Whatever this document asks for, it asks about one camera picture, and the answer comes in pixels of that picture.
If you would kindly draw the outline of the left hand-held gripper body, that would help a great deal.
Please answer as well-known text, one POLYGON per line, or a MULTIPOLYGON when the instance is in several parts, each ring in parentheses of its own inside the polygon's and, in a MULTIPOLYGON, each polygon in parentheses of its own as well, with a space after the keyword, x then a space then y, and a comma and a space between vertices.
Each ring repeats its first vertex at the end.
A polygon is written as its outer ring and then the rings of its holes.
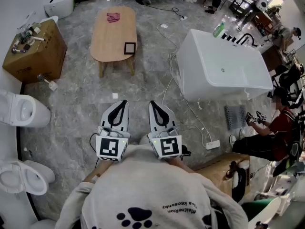
POLYGON ((130 137, 128 132, 98 126, 96 156, 100 160, 121 162, 130 137))

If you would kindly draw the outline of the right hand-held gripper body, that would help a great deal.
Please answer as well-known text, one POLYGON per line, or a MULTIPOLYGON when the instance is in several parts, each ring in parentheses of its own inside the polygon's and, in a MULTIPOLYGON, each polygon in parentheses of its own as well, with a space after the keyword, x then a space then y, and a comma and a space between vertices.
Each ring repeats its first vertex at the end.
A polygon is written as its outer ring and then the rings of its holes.
POLYGON ((159 160, 175 158, 182 154, 182 136, 176 128, 151 132, 147 136, 159 160))

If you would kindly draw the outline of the black picture frame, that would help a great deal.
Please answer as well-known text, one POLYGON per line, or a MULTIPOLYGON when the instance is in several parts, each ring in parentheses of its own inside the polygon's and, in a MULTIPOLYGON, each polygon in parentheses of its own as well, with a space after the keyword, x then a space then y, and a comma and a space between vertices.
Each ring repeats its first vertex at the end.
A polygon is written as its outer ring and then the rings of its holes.
POLYGON ((125 42, 124 43, 124 55, 135 55, 136 53, 136 43, 135 42, 125 42))

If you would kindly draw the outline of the person's left forearm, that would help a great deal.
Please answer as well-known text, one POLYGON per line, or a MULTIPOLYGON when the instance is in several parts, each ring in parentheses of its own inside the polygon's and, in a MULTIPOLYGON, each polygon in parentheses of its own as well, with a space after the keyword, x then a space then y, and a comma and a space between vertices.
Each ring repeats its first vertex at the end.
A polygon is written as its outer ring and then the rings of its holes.
POLYGON ((101 160, 96 168, 83 180, 84 182, 94 183, 94 177, 100 177, 113 164, 113 161, 101 160))

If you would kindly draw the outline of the oval wooden table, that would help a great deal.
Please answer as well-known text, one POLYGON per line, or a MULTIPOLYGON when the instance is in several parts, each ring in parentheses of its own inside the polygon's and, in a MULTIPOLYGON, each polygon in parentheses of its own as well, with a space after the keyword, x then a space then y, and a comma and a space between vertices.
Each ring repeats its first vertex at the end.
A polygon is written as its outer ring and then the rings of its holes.
POLYGON ((135 42, 137 50, 135 11, 127 6, 100 10, 94 24, 90 46, 90 54, 98 64, 100 77, 103 77, 106 63, 120 61, 126 61, 131 75, 134 75, 132 64, 134 55, 124 55, 125 42, 135 42), (120 13, 120 20, 109 23, 106 13, 120 13))

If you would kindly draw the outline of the person's grey sweatshirt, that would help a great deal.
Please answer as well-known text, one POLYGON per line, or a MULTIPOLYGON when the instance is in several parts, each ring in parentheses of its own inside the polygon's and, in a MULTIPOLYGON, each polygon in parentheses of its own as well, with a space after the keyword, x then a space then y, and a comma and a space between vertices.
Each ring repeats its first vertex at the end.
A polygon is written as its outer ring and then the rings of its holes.
POLYGON ((209 179, 130 145, 94 183, 66 199, 55 229, 247 229, 242 207, 209 179))

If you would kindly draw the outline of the white power strip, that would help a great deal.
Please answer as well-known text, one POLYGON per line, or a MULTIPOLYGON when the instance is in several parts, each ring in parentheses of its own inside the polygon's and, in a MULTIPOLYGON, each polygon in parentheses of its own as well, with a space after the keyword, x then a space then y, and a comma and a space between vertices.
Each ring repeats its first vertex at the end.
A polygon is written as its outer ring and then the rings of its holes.
POLYGON ((211 149, 218 148, 218 147, 220 147, 219 140, 208 142, 205 145, 206 150, 211 150, 211 149))

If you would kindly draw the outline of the white toilet brush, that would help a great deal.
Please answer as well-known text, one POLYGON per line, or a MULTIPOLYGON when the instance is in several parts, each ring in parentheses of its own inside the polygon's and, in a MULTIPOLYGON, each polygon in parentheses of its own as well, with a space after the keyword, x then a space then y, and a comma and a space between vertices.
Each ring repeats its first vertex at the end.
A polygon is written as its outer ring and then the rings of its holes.
POLYGON ((38 80, 39 81, 44 81, 48 84, 48 87, 53 91, 55 92, 57 89, 58 89, 58 85, 56 82, 54 81, 48 81, 42 74, 39 74, 37 76, 38 80))

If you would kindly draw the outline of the grey perforated mat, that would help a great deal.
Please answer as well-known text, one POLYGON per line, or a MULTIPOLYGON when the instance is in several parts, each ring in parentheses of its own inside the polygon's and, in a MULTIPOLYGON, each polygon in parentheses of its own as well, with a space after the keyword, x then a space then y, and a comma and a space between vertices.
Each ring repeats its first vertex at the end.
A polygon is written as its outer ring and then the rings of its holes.
POLYGON ((246 126, 246 111, 245 105, 236 105, 224 107, 228 130, 234 130, 246 126))

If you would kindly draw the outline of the white bathtub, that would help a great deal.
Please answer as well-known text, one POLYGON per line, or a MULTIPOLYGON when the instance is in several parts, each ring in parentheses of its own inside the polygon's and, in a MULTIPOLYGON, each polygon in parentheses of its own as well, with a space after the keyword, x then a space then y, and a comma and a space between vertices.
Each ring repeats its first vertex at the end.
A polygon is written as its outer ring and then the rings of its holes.
POLYGON ((176 58, 188 102, 250 100, 273 89, 258 50, 208 32, 189 30, 176 58))

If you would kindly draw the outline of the large brown cardboard box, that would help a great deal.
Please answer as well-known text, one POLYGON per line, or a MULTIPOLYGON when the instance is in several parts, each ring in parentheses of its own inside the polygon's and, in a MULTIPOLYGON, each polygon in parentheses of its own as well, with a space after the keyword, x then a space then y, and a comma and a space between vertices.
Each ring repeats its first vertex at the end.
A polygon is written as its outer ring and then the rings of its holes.
POLYGON ((20 52, 25 45, 19 44, 18 52, 7 52, 2 65, 3 69, 22 83, 36 83, 38 75, 47 80, 56 80, 61 76, 67 45, 53 19, 44 21, 40 27, 38 38, 26 52, 20 52))

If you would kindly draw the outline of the pink cloth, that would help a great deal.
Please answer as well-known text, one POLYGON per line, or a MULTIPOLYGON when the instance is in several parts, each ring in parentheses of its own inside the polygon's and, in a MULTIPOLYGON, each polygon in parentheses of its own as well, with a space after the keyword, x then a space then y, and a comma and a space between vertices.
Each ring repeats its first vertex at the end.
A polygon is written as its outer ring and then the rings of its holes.
POLYGON ((120 20, 120 13, 106 13, 106 16, 109 23, 117 22, 120 20))

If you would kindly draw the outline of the green bottle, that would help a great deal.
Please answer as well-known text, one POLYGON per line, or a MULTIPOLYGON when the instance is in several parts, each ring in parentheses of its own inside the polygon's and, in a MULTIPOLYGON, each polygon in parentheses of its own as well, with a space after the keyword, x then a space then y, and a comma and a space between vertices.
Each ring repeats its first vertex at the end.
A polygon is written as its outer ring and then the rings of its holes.
POLYGON ((219 24, 215 30, 213 31, 213 36, 215 38, 217 38, 219 36, 219 34, 223 31, 224 29, 224 23, 222 22, 221 24, 219 24))

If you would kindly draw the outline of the green and white basin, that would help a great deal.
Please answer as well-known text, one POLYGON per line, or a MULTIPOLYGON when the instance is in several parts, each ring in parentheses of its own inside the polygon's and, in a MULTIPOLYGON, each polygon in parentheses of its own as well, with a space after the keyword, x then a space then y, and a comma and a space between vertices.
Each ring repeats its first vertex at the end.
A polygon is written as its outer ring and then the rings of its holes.
POLYGON ((248 218, 247 229, 268 229, 268 223, 281 205, 280 198, 261 199, 242 204, 248 218))

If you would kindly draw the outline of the black office chair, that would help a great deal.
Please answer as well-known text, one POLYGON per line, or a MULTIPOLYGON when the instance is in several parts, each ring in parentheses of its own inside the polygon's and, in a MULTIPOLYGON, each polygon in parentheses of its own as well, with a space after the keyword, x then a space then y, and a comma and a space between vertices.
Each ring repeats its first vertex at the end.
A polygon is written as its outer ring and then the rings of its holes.
POLYGON ((303 64, 294 64, 287 73, 283 73, 279 77, 279 84, 287 93, 290 93, 290 87, 296 83, 304 74, 305 69, 303 64))

